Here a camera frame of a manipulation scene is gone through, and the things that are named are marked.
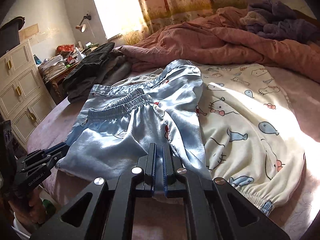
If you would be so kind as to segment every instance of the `metal screw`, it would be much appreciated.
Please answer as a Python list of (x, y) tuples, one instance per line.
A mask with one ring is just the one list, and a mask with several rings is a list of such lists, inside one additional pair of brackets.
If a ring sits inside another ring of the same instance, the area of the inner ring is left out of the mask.
[(96, 178), (93, 182), (96, 185), (102, 185), (104, 183), (104, 179), (103, 178)]
[(187, 169), (186, 168), (177, 168), (177, 173), (186, 174), (187, 173)]
[(142, 169), (140, 167), (134, 167), (131, 172), (133, 174), (139, 174), (140, 172), (142, 172)]
[(225, 181), (224, 178), (216, 177), (216, 178), (214, 179), (214, 182), (217, 183), (218, 185), (223, 185), (223, 184), (225, 184), (226, 181)]

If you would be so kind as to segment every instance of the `purple blanket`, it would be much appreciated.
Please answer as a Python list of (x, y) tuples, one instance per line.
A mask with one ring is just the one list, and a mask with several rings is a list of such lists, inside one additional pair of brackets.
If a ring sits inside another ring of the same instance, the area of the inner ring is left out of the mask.
[(320, 38), (319, 29), (313, 24), (297, 19), (295, 12), (280, 1), (265, 0), (248, 5), (248, 14), (240, 19), (249, 32), (262, 38), (285, 39), (307, 43)]

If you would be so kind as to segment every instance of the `gold drawer handle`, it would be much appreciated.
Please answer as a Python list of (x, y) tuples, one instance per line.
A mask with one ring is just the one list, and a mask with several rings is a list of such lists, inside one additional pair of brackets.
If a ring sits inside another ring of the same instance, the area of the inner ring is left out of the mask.
[(11, 60), (9, 60), (9, 61), (7, 62), (7, 64), (8, 64), (8, 68), (11, 69), (11, 68), (12, 68), (12, 62), (11, 62)]
[(37, 120), (37, 117), (34, 113), (30, 113), (31, 119), (35, 122)]
[(30, 113), (30, 114), (27, 113), (27, 115), (33, 122), (37, 120), (36, 115), (34, 113)]
[(16, 92), (17, 92), (18, 96), (21, 96), (22, 91), (21, 91), (21, 88), (19, 86), (16, 88)]

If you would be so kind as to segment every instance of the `red box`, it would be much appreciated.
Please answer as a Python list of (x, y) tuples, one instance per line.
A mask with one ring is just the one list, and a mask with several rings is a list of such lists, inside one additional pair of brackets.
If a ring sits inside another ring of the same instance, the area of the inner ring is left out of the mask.
[(57, 47), (56, 55), (59, 54), (62, 51), (73, 51), (75, 46), (73, 44), (71, 45), (60, 45)]

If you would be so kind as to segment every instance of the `pink bed sheet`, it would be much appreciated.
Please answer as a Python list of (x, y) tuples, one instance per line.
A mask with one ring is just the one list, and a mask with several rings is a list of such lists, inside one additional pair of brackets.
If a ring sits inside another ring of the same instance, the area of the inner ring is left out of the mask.
[[(287, 92), (304, 133), (306, 163), (301, 182), (289, 202), (276, 208), (270, 215), (292, 240), (298, 240), (320, 210), (320, 85), (284, 69), (267, 69), (277, 84)], [(64, 141), (83, 103), (84, 101), (70, 104), (65, 99), (54, 108), (30, 135), (28, 152), (49, 148)], [(88, 183), (53, 168), (52, 175), (45, 180), (44, 186), (53, 199), (64, 205)], [(183, 207), (154, 199), (139, 199), (136, 202), (132, 239), (187, 239)]]

